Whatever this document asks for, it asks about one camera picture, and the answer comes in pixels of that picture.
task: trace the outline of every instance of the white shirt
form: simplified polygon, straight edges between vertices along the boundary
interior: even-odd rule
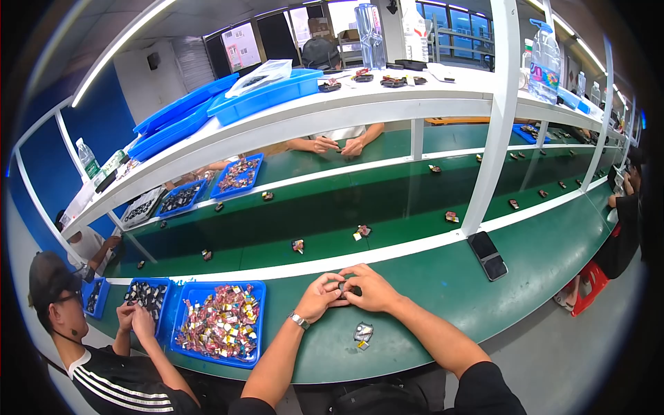
[[[348,128],[333,129],[332,131],[324,131],[322,133],[314,134],[313,137],[310,137],[310,139],[316,139],[316,137],[324,135],[325,137],[329,138],[332,141],[339,141],[340,139],[345,139],[345,138],[356,138],[366,132],[367,132],[366,126],[358,125],[357,127],[348,127]]]
[[[76,251],[76,253],[81,257],[81,259],[83,259],[83,261],[87,262],[91,260],[92,257],[95,256],[100,249],[102,249],[102,245],[104,244],[105,241],[106,240],[102,238],[102,236],[99,235],[97,232],[95,232],[94,229],[90,228],[89,226],[84,226],[81,229],[81,239],[76,243],[70,242],[69,245],[74,249],[74,251]],[[96,270],[96,273],[98,275],[104,274],[104,270],[106,269],[106,264],[108,264],[108,260],[112,254],[113,252],[111,252],[111,250],[108,250],[108,252],[106,252],[106,257],[101,262],[101,264],[99,264],[99,267]],[[74,267],[76,268],[80,267],[80,264],[70,254],[67,254],[67,260]]]

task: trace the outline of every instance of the striped sleeve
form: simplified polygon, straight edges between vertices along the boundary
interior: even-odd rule
[[[73,381],[88,404],[101,415],[201,413],[201,409],[186,392],[173,390],[163,383],[111,381],[83,366],[74,369]]]

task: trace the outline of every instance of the bottle label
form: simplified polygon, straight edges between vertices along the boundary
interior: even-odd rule
[[[531,61],[531,79],[537,82],[541,82],[549,88],[558,90],[560,74],[545,66],[537,65]]]
[[[97,173],[99,173],[99,163],[97,163],[97,159],[92,159],[91,162],[88,163],[87,166],[85,166],[85,173],[88,175],[88,178],[91,179],[92,177],[95,177]]]

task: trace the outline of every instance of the ceiling light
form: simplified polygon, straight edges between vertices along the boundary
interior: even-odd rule
[[[572,30],[572,28],[569,27],[568,25],[566,25],[565,22],[562,21],[562,19],[561,19],[560,17],[558,17],[558,16],[556,16],[556,15],[553,15],[553,21],[556,22],[556,23],[558,23],[558,24],[560,25],[560,27],[562,27],[563,29],[565,29],[565,31],[566,31],[570,36],[574,36],[574,31]]]
[[[138,20],[132,27],[130,27],[119,39],[116,37],[111,44],[106,47],[106,50],[102,52],[102,55],[97,58],[97,61],[92,65],[92,68],[88,71],[85,78],[83,78],[83,83],[81,83],[76,92],[74,93],[74,101],[72,102],[72,108],[75,107],[78,102],[85,94],[85,91],[90,87],[92,81],[99,75],[104,65],[113,57],[113,55],[122,47],[122,45],[129,40],[134,33],[138,32],[138,29],[142,28],[150,19],[156,16],[160,11],[164,10],[175,0],[164,0],[158,4],[154,9],[150,10],[144,16]]]
[[[530,1],[535,7],[539,8],[541,11],[544,11],[544,5],[540,3],[537,0],[528,0]]]
[[[604,65],[602,65],[602,63],[600,62],[600,60],[597,59],[597,56],[595,56],[595,54],[592,52],[592,50],[590,50],[590,48],[588,47],[588,45],[586,45],[586,43],[585,43],[584,41],[582,41],[581,39],[576,39],[576,41],[579,42],[579,44],[581,45],[581,47],[582,47],[583,49],[586,50],[586,52],[590,55],[590,57],[592,58],[592,60],[594,60],[595,63],[597,64],[597,66],[600,67],[600,69],[602,70],[602,72],[604,72],[604,73],[606,74],[606,76],[609,76],[609,74],[606,73],[606,69],[604,68]]]

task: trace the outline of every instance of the plastic bag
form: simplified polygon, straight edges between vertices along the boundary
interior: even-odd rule
[[[290,78],[292,69],[292,59],[270,59],[251,71],[251,73],[238,79],[224,96],[226,98],[233,98],[234,96],[240,96],[271,84],[272,82]]]

